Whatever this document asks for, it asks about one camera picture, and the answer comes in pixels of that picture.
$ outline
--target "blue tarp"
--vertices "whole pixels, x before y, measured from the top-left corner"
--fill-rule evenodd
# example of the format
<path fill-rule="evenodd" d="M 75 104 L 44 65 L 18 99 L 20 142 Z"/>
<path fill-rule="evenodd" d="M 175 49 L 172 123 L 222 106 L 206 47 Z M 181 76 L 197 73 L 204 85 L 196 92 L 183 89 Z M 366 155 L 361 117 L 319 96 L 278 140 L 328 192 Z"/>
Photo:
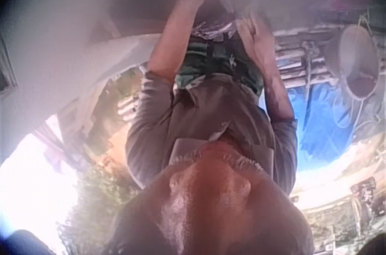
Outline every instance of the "blue tarp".
<path fill-rule="evenodd" d="M 288 96 L 298 120 L 297 171 L 326 166 L 339 158 L 352 140 L 350 115 L 341 99 L 337 99 L 334 103 L 336 97 L 341 97 L 340 89 L 329 83 L 312 86 L 311 112 L 304 130 L 305 88 L 288 89 Z M 260 99 L 259 106 L 265 109 L 264 98 Z M 335 123 L 335 120 L 338 120 L 340 126 Z"/>

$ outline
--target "wall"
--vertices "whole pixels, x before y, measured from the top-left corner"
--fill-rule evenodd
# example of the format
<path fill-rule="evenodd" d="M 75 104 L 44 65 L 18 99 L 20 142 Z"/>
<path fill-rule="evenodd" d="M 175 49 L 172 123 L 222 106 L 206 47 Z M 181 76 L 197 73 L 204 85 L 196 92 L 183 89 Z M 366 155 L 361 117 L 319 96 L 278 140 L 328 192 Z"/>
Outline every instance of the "wall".
<path fill-rule="evenodd" d="M 1 34 L 18 87 L 1 101 L 1 161 L 25 135 L 86 93 L 96 81 L 148 59 L 157 36 L 87 44 L 96 22 L 106 15 L 109 2 L 10 1 L 1 17 Z M 145 52 L 143 41 L 148 45 Z M 111 71 L 117 63 L 121 64 Z"/>

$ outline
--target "green foliage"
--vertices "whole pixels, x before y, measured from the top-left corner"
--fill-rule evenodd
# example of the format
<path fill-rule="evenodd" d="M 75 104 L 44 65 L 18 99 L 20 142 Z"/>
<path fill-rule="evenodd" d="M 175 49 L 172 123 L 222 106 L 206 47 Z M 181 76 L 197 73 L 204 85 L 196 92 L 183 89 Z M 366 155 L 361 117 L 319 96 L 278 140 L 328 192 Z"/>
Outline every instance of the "green foliage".
<path fill-rule="evenodd" d="M 79 174 L 77 190 L 78 204 L 59 225 L 59 236 L 70 255 L 98 254 L 116 214 L 138 191 L 120 186 L 113 175 L 97 165 Z"/>

